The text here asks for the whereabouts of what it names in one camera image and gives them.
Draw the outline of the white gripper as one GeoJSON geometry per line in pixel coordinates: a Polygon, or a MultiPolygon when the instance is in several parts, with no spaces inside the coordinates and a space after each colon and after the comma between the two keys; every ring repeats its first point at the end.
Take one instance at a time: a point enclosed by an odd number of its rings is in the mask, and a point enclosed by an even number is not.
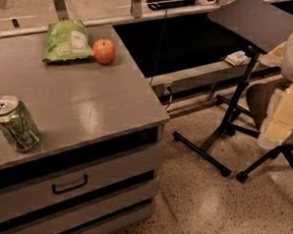
{"type": "Polygon", "coordinates": [[[260,147],[293,145],[293,84],[275,81],[254,85],[246,91],[246,99],[259,131],[260,147]]]}

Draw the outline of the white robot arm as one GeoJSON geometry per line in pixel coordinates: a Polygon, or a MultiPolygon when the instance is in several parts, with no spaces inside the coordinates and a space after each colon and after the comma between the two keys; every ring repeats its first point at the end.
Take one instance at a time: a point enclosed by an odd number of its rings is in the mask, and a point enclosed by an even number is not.
{"type": "Polygon", "coordinates": [[[246,91],[249,111],[260,132],[258,144],[267,149],[293,145],[293,32],[280,47],[281,76],[289,81],[288,86],[265,83],[246,91]]]}

